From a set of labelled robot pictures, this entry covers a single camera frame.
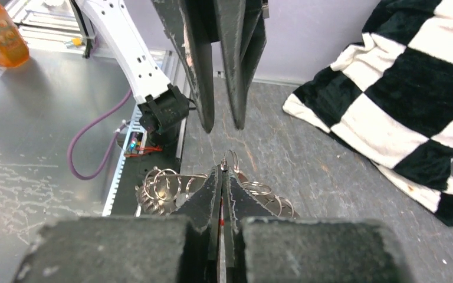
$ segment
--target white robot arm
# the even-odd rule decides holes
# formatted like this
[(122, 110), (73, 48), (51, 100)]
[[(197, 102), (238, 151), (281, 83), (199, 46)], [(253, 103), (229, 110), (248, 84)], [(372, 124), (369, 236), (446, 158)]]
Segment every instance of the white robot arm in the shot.
[(123, 0), (76, 2), (113, 51), (133, 90), (137, 104), (145, 103), (145, 97), (148, 95), (156, 99), (168, 90), (169, 78), (150, 55)]

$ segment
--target black foam pad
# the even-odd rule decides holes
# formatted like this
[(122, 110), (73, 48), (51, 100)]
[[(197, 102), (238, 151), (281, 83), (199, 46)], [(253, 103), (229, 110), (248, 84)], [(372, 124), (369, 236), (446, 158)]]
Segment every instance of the black foam pad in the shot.
[(190, 233), (183, 216), (61, 221), (41, 229), (14, 282), (190, 282), (201, 268)]
[(248, 283), (413, 282), (393, 232), (377, 221), (242, 221)]

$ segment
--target scratched metal surface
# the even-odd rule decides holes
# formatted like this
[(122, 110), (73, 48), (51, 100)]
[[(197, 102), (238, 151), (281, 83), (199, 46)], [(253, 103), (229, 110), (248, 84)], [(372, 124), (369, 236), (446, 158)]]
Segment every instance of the scratched metal surface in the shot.
[[(44, 223), (101, 214), (113, 168), (94, 180), (77, 180), (67, 167), (67, 146), (128, 88), (114, 61), (37, 50), (31, 55), (30, 62), (0, 79), (0, 283), (11, 280)], [(79, 141), (74, 155), (81, 173), (94, 172), (113, 130), (130, 117), (133, 105)]]
[(307, 218), (378, 218), (403, 243), (417, 282), (453, 282), (453, 228), (398, 191), (364, 158), (281, 107), (294, 87), (253, 83), (244, 131), (236, 131), (222, 79), (215, 79), (216, 120), (210, 135), (188, 120), (182, 173), (207, 173), (226, 149), (241, 169), (289, 198)]

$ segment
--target black and white checkered blanket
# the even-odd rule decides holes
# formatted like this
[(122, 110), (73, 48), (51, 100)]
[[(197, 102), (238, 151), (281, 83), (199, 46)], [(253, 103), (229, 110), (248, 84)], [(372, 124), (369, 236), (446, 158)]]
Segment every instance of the black and white checkered blanket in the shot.
[(382, 0), (362, 37), (283, 109), (453, 226), (453, 0)]

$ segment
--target metal table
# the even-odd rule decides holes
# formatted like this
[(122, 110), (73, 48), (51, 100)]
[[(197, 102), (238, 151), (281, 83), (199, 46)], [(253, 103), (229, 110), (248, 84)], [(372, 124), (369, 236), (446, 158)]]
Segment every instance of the metal table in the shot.
[[(67, 166), (72, 137), (112, 108), (129, 84), (115, 60), (31, 50), (31, 61), (0, 77), (0, 282), (9, 282), (38, 228), (59, 217), (101, 215), (120, 151), (95, 179)], [(86, 133), (74, 152), (87, 175), (131, 101)]]

